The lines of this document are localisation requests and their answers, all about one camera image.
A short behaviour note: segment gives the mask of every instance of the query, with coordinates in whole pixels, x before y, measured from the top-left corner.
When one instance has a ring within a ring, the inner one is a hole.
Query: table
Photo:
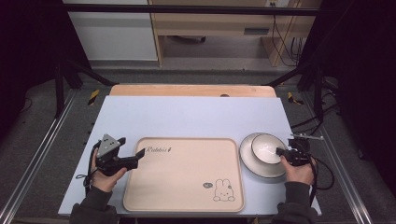
[[[254,92],[254,97],[246,97],[249,92]],[[223,94],[234,97],[213,97]],[[280,99],[271,87],[119,85],[105,99],[74,176],[85,174],[92,146],[104,133],[115,138],[126,137],[120,157],[128,157],[134,144],[147,136],[225,137],[239,145],[251,133],[271,133],[287,143],[291,130]],[[263,178],[251,173],[242,162],[241,173],[246,203],[236,213],[129,212],[122,205],[127,175],[114,188],[109,204],[116,206],[123,217],[264,217],[275,214],[276,205],[285,199],[285,176]],[[73,178],[59,214],[70,215],[73,204],[80,203],[84,197],[82,180]],[[313,206],[321,214],[316,200]]]
[[[262,0],[149,0],[150,5],[175,6],[227,6],[227,7],[269,7],[270,1]],[[279,1],[277,7],[319,8],[321,0]],[[260,36],[272,66],[280,62],[280,55],[286,46],[283,41],[289,37],[307,38],[315,17],[276,16],[271,15],[211,15],[211,14],[176,14],[151,13],[153,33],[157,47],[158,60],[163,64],[166,51],[166,37],[182,36]]]

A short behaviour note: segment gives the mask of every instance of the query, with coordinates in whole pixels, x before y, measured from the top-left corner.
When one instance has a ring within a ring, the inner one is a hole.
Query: wooden board
[[[109,95],[276,97],[274,88],[248,85],[115,85]]]

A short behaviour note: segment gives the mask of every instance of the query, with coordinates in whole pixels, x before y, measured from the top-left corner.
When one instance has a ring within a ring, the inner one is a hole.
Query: white cabinet
[[[146,5],[146,0],[64,0],[66,4]],[[158,61],[148,13],[69,12],[90,61]]]

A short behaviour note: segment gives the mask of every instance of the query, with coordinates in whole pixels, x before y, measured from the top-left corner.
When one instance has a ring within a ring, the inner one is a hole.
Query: wooden tray
[[[225,138],[142,138],[129,175],[129,211],[238,212],[244,207],[238,151]]]

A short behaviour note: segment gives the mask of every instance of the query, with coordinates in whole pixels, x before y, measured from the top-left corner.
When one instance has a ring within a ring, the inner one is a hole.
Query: white plate
[[[254,155],[259,160],[269,164],[280,163],[280,157],[276,155],[277,147],[283,148],[282,141],[270,134],[257,135],[251,144]]]
[[[274,177],[279,177],[285,174],[285,169],[283,168],[283,165],[278,162],[275,164],[270,164],[266,163],[264,161],[261,161],[253,152],[252,150],[252,143],[253,140],[259,136],[259,135],[266,135],[265,138],[268,139],[268,145],[271,145],[275,148],[281,147],[283,149],[286,149],[287,146],[280,141],[278,138],[275,136],[268,134],[268,133],[253,133],[250,134],[248,137],[242,141],[241,146],[239,148],[239,153],[241,155],[242,161],[246,165],[246,167],[253,172],[256,175],[262,176],[262,177],[269,177],[269,178],[274,178]]]

